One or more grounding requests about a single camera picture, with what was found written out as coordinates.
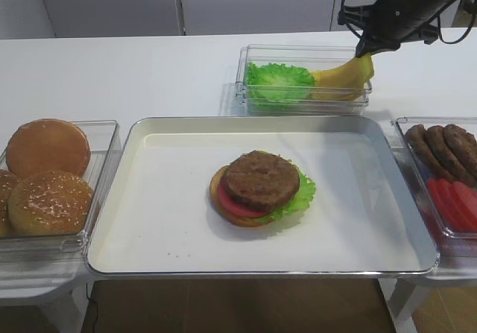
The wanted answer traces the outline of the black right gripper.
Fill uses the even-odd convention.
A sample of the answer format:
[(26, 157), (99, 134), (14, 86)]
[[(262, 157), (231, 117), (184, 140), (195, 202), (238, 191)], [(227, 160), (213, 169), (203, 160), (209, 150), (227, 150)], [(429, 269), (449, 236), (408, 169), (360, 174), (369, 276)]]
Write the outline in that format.
[(440, 15), (457, 0), (376, 0), (347, 6), (341, 0), (338, 24), (357, 38), (355, 57), (396, 51), (405, 42), (443, 41)]

